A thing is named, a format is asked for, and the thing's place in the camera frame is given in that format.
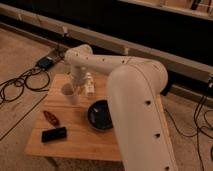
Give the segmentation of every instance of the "black object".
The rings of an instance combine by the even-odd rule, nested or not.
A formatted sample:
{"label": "black object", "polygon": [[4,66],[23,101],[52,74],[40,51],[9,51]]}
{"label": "black object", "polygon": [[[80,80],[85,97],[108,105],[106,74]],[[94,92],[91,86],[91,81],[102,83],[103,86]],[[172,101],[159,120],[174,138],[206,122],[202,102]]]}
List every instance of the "black object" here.
{"label": "black object", "polygon": [[211,159],[212,159],[212,161],[213,161],[213,146],[212,146],[212,148],[211,148]]}
{"label": "black object", "polygon": [[43,58],[41,58],[37,63],[36,63],[36,66],[41,68],[41,69],[44,69],[45,71],[48,70],[50,67],[53,66],[53,60],[52,58],[48,57],[48,56],[45,56]]}
{"label": "black object", "polygon": [[61,128],[43,131],[41,141],[44,143],[44,142],[62,139],[66,137],[67,137],[67,129],[66,127],[61,127]]}
{"label": "black object", "polygon": [[99,100],[89,107],[88,120],[98,130],[107,130],[113,127],[106,100]]}

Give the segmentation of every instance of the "table leg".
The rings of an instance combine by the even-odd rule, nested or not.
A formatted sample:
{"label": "table leg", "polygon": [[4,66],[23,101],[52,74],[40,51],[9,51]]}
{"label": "table leg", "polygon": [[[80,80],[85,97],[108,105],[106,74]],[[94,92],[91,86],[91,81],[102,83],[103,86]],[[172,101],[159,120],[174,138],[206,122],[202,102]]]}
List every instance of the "table leg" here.
{"label": "table leg", "polygon": [[57,170],[58,164],[52,157],[45,157],[45,159]]}

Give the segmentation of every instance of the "black wall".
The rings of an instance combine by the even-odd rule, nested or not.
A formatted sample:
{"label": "black wall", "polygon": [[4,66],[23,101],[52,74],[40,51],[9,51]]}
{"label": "black wall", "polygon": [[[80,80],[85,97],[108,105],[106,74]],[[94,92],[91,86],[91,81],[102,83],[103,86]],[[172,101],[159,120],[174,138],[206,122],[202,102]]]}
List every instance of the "black wall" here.
{"label": "black wall", "polygon": [[2,2],[213,66],[208,20],[116,0]]}

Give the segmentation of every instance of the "wooden table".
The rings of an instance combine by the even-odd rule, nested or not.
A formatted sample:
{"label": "wooden table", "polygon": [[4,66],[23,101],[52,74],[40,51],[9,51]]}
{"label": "wooden table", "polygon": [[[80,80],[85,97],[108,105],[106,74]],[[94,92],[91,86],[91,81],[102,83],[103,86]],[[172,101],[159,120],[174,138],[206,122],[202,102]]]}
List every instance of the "wooden table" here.
{"label": "wooden table", "polygon": [[[96,100],[106,99],[106,76],[94,74],[94,78],[95,96],[88,99],[82,91],[79,95],[79,103],[71,105],[61,93],[61,87],[70,81],[68,75],[55,76],[26,146],[26,154],[44,157],[121,161],[114,130],[96,131],[87,121],[88,107]],[[41,142],[42,131],[54,128],[46,121],[42,113],[43,110],[55,114],[60,120],[61,126],[67,128],[68,136],[66,139],[48,143]],[[50,158],[47,159],[56,166],[56,163]]]}

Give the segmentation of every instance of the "black remote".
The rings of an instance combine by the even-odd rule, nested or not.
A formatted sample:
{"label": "black remote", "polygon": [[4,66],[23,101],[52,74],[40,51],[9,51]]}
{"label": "black remote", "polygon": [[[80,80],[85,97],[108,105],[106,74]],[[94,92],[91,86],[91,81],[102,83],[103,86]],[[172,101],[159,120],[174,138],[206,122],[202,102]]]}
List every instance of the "black remote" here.
{"label": "black remote", "polygon": [[50,129],[42,132],[41,141],[48,142],[52,140],[62,139],[67,137],[66,127]]}

